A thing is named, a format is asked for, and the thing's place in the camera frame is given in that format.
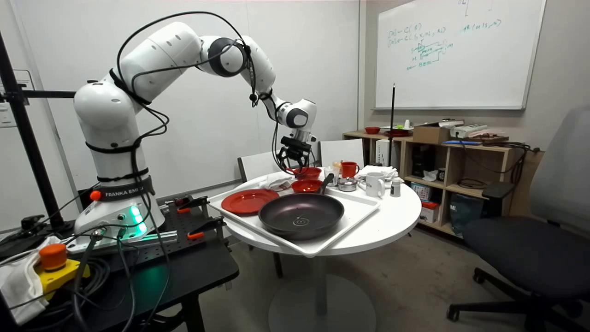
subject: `outlet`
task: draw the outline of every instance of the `outlet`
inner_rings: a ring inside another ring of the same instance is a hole
[[[17,127],[15,116],[8,104],[0,104],[0,129],[4,127]]]

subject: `black table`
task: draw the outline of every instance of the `black table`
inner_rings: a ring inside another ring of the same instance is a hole
[[[209,231],[199,242],[187,240],[188,231],[207,222],[203,216],[181,216],[174,209],[164,216],[164,231],[177,229],[179,234],[175,244],[166,246],[170,255],[170,273],[164,257],[146,258],[159,251],[157,247],[126,253],[128,262],[131,264],[137,303],[133,323],[139,327],[142,319],[152,314],[164,282],[170,277],[170,284],[166,295],[159,303],[159,310],[174,305],[183,305],[183,310],[177,317],[170,319],[166,327],[170,329],[185,321],[188,330],[205,330],[199,310],[199,293],[238,277],[238,266],[223,242],[222,229]],[[100,308],[85,305],[81,314],[91,330],[120,330],[128,323],[131,312],[129,281],[120,266],[118,255],[104,255],[102,258],[105,258],[113,270],[120,271],[111,275],[105,292],[93,297]],[[26,329],[43,327],[41,321],[43,316],[28,323]],[[65,327],[80,330],[80,325],[76,325],[74,319],[67,321],[59,329]]]

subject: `wooden cabinet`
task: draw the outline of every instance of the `wooden cabinet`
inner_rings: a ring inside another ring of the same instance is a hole
[[[369,163],[375,163],[376,140],[388,140],[384,135],[365,133],[345,133],[345,139],[364,139]],[[423,144],[413,142],[413,139],[393,139],[393,148],[399,155],[395,168],[400,172],[400,177],[417,190],[426,188],[428,198],[423,198],[439,203],[432,222],[421,220],[421,223],[452,236],[459,236],[456,214],[452,216],[452,203],[467,198],[491,205],[483,198],[483,188],[494,183],[511,183],[517,155],[513,148]],[[435,170],[430,172],[432,177],[424,177],[424,168]],[[511,196],[496,201],[494,207],[498,214],[507,214],[509,205]]]

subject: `whiteboard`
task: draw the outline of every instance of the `whiteboard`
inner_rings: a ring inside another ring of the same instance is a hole
[[[378,17],[376,109],[526,109],[544,0],[415,0]]]
[[[268,54],[277,72],[275,96],[316,102],[317,139],[336,139],[356,127],[358,0],[13,0],[13,4],[48,91],[76,91],[87,80],[104,78],[115,65],[120,44],[146,22],[179,11],[214,11],[231,21],[242,35],[253,37]],[[199,35],[234,37],[229,26],[212,17],[179,21]],[[139,35],[128,50],[157,28]],[[236,181],[240,155],[271,150],[275,124],[264,105],[251,107],[249,94],[251,89],[242,78],[187,70],[152,104],[172,118],[164,137],[142,142],[157,196]],[[76,187],[94,185],[94,163],[72,102],[50,104]],[[139,115],[142,133],[155,124],[150,115]]]

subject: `black office chair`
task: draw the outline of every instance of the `black office chair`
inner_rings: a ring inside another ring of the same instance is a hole
[[[531,185],[531,212],[541,218],[489,218],[465,227],[463,240],[509,282],[476,270],[474,281],[498,286],[511,303],[452,305],[459,312],[526,314],[526,329],[544,323],[587,330],[572,317],[590,295],[590,107],[566,115]]]

